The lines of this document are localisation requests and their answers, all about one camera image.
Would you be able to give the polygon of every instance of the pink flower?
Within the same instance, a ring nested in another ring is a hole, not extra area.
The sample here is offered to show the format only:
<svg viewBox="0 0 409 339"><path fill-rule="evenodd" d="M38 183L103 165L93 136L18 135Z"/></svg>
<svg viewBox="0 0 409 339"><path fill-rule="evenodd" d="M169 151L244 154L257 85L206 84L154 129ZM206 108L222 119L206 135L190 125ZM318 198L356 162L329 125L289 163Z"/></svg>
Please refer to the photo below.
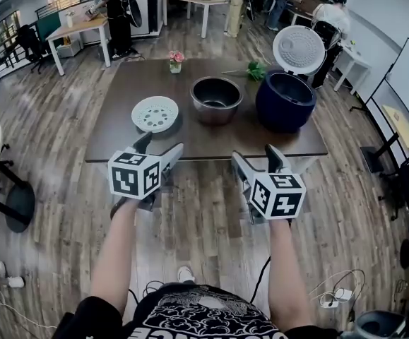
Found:
<svg viewBox="0 0 409 339"><path fill-rule="evenodd" d="M171 51L168 54L168 57L170 58L170 60L174 60L176 63L182 63L185 60L184 55L177 50Z"/></svg>
<svg viewBox="0 0 409 339"><path fill-rule="evenodd" d="M184 55L181 52L177 52L174 56L174 60L177 63L182 63L184 61Z"/></svg>

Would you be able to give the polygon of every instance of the white table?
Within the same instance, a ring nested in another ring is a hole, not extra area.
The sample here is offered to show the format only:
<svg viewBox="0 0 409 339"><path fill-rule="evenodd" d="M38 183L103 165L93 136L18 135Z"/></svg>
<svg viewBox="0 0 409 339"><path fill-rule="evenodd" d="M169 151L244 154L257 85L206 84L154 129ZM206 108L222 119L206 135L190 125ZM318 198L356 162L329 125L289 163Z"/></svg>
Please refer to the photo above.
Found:
<svg viewBox="0 0 409 339"><path fill-rule="evenodd" d="M350 73L350 71L352 70L353 66L355 64L358 64L362 67L365 68L364 73L361 74L361 76L358 78L358 80L355 82L355 84L353 85L353 89L350 91L351 95L354 95L356 90L360 87L361 83L363 82L363 80L367 77L367 75L370 73L371 71L371 66L369 63L367 63L367 61L365 61L362 56L360 54L358 54L355 51L355 48L352 47L351 45L347 45L343 42L343 53L341 54L347 54L350 58L350 62L349 64L345 67L343 75L340 77L339 81L336 83L336 85L334 86L334 91L337 92L339 90L339 88L342 86L344 80L347 78L348 74Z"/></svg>
<svg viewBox="0 0 409 339"><path fill-rule="evenodd" d="M57 65L58 72L60 76L64 75L63 66L61 66L60 58L58 57L57 49L54 46L54 40L66 37L77 32L83 32L87 30L98 29L100 34L100 42L102 43L102 50L104 51L105 66L108 68L111 65L110 55L108 54L107 41L105 38L104 27L108 24L108 19L106 17L99 17L91 21L83 21L81 23L74 24L72 28L67 25L62 25L56 29L48 38L50 50Z"/></svg>
<svg viewBox="0 0 409 339"><path fill-rule="evenodd" d="M299 13L298 11L296 11L293 8L289 8L288 9L291 13L292 13L292 22L291 25L295 25L297 23L297 18L303 18L303 19L307 19L307 20L312 20L312 16L307 15L306 13Z"/></svg>
<svg viewBox="0 0 409 339"><path fill-rule="evenodd" d="M190 19L191 3L201 4L204 6L203 27L201 28L201 37L204 39L207 33L207 20L209 16L209 6L229 4L231 0L179 0L179 1L187 2L187 19ZM227 27L229 17L230 17L230 14L228 12L228 14L226 15L225 27ZM163 0L163 24L167 26L167 0Z"/></svg>

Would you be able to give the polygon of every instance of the brown tabletop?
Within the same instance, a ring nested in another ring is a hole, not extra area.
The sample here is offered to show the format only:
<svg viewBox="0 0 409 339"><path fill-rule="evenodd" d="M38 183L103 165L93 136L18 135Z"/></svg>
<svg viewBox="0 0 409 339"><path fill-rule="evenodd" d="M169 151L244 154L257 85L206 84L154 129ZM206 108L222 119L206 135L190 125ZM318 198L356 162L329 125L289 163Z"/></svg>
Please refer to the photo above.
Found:
<svg viewBox="0 0 409 339"><path fill-rule="evenodd" d="M133 145L144 133L132 122L132 109L144 98L154 95L173 99L179 106L179 116L171 128L154 134L148 153L161 154L183 142L183 160L230 159L233 150L245 157L264 157L267 143L287 156L326 155L325 143L312 119L295 134L272 133L259 123L254 105L259 83L243 74L222 74L245 70L247 65L247 62L222 59L187 59L180 74L171 74L168 60L122 63L88 141L85 161L107 162L116 150ZM190 87L204 76L224 76L242 90L244 99L232 121L225 126L204 126L196 120Z"/></svg>

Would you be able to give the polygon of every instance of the small flower pot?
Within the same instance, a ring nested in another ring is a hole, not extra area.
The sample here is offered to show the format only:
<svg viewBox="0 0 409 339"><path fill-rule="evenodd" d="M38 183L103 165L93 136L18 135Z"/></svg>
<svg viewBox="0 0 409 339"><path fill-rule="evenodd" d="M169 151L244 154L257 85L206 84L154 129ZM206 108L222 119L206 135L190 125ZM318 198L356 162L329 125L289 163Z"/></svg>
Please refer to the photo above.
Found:
<svg viewBox="0 0 409 339"><path fill-rule="evenodd" d="M179 74L181 72L182 63L177 63L175 61L170 61L170 71L171 74Z"/></svg>

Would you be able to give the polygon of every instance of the office desk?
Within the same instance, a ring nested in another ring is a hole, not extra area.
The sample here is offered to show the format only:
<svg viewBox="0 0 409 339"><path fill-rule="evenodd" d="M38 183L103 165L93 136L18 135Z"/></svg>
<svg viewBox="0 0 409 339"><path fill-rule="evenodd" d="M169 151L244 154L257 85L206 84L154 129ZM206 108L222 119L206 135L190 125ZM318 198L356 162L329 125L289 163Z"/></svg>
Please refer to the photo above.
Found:
<svg viewBox="0 0 409 339"><path fill-rule="evenodd" d="M66 37L68 35L83 32L93 29L99 30L100 35L100 42L102 43L102 49L104 51L104 58L105 58L105 66L108 68L111 65L110 62L110 55L108 54L107 43L105 39L105 31L104 27L108 23L108 19L106 17L98 17L91 21L83 21L81 23L74 24L72 28L67 25L62 25L58 29L56 29L48 38L47 41L49 42L50 50L52 51L52 55L55 60L55 64L57 65L58 72L60 76L64 75L63 66L61 66L60 58L58 57L57 50L54 46L54 40L60 39L62 37Z"/></svg>
<svg viewBox="0 0 409 339"><path fill-rule="evenodd" d="M231 0L180 0L180 1L187 2L187 19L190 19L191 3L201 4L204 6L203 27L201 29L201 37L204 39L207 33L207 20L208 20L208 15L209 15L209 6L228 4ZM230 17L230 14L228 12L228 14L226 15L225 27L227 26L229 17ZM167 26L167 0L163 0L163 23L165 26Z"/></svg>
<svg viewBox="0 0 409 339"><path fill-rule="evenodd" d="M206 126L196 118L190 97L192 83L204 76L228 78L221 72L246 68L245 61L187 59L180 74L171 74L168 60L121 63L91 133L85 161L107 162L116 150L134 144L144 133L130 119L132 109L147 97L162 95L177 103L179 116L168 130L154 134L149 153L162 154L182 142L181 160L230 160L233 150L246 158L256 158L265 157L265 145L270 143L288 157L303 157L297 171L304 171L315 159L328 153L319 130L312 119L297 133L273 133L265 129L257 119L255 108L260 83L251 81L247 75L230 76L244 99L229 124Z"/></svg>
<svg viewBox="0 0 409 339"><path fill-rule="evenodd" d="M348 74L352 70L355 64L363 66L365 68L364 73L358 78L358 80L353 85L353 89L350 91L351 95L354 95L356 90L360 87L363 80L367 77L367 75L371 71L371 66L367 61L365 61L361 55L359 55L351 45L347 45L343 42L343 52L341 54L346 54L350 58L350 62L347 67L344 69L343 75L340 77L339 81L334 86L334 91L337 92L339 88L342 86L344 80L347 78ZM336 70L336 64L334 65L332 71Z"/></svg>
<svg viewBox="0 0 409 339"><path fill-rule="evenodd" d="M289 8L288 11L292 13L291 25L295 25L297 23L297 18L307 19L309 21L312 20L312 14L310 15L304 11L299 11L296 8Z"/></svg>
<svg viewBox="0 0 409 339"><path fill-rule="evenodd" d="M0 127L0 151L2 135ZM0 163L0 172L14 182L6 197L6 204L0 202L0 212L6 216L6 224L14 232L24 231L35 213L35 193L28 182L22 181L5 165Z"/></svg>

